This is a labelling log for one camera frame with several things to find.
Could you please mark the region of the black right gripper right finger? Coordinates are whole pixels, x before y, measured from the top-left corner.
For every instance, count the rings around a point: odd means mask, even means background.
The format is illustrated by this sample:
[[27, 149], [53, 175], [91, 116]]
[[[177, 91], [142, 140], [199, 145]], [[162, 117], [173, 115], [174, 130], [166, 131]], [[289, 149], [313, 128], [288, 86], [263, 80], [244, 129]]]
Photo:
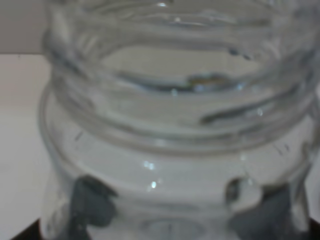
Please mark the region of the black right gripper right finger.
[[241, 240], [300, 240], [302, 232], [294, 227], [290, 208], [286, 186], [264, 194], [258, 206], [234, 216], [229, 226]]

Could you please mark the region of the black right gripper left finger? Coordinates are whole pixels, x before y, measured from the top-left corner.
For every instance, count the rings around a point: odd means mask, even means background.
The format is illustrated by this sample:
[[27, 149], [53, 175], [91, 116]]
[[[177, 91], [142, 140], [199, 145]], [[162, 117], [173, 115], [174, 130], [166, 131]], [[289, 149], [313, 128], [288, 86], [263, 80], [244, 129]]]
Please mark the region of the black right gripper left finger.
[[90, 240], [87, 226], [108, 227], [116, 215], [113, 198], [118, 194], [101, 181], [85, 175], [74, 183], [70, 201], [70, 240]]

